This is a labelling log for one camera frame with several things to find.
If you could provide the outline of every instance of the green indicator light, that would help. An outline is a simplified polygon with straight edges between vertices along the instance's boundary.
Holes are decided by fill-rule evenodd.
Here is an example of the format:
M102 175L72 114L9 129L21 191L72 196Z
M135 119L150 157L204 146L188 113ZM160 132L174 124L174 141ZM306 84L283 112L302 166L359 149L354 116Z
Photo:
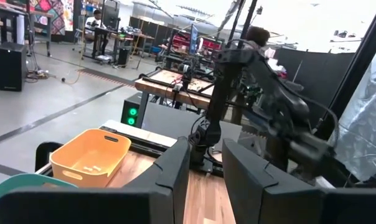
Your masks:
M127 119L127 123L130 124L130 125L133 125L136 123L136 120L134 118L129 118Z
M128 111L128 113L131 115L131 116L136 116L137 115L137 109L135 109L135 108L131 108L129 111Z

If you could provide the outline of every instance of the basket handle hole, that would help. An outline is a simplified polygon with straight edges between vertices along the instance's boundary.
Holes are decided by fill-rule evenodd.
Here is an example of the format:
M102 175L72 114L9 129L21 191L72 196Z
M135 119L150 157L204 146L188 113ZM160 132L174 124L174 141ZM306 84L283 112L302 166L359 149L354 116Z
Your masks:
M113 141L113 142L119 142L119 139L117 139L117 138L113 138L113 137L111 137L111 136L105 136L105 139L106 139L106 140L109 140L109 141Z
M78 180L83 180L83 177L80 176L80 175L78 175L78 174L74 174L74 173L69 172L69 171L66 171L66 170L62 171L62 173L63 173L65 176L67 176L67 177L71 177L71 178L73 178L73 179L78 179Z

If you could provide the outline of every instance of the orange plastic basket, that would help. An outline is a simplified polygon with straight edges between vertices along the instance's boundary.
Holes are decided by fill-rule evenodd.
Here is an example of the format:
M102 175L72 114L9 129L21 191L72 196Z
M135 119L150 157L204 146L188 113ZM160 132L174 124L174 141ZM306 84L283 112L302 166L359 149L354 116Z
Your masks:
M86 130L51 154L54 177L78 187L106 187L130 145L124 136Z

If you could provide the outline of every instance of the black box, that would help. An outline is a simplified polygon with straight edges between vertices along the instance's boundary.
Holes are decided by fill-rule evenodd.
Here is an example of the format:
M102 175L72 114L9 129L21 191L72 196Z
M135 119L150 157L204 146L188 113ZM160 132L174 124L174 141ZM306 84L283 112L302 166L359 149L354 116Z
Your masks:
M0 90L22 91L26 73L26 46L10 42L1 44Z
M128 48L119 48L118 65L125 68L128 63L130 50Z
M125 99L123 110L121 112L120 123L136 127L139 104L141 103L141 95L142 93L136 93L133 96Z

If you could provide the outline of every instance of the black monitor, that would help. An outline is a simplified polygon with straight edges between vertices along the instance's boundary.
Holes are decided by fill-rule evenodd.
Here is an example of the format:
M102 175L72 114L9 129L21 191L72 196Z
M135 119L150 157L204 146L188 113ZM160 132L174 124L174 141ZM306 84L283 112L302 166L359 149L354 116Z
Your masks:
M196 54L196 39L198 38L198 29L195 25L191 25L190 28L190 43L189 43L189 54Z
M113 6L105 6L102 23L105 27L118 29L119 27L119 9Z

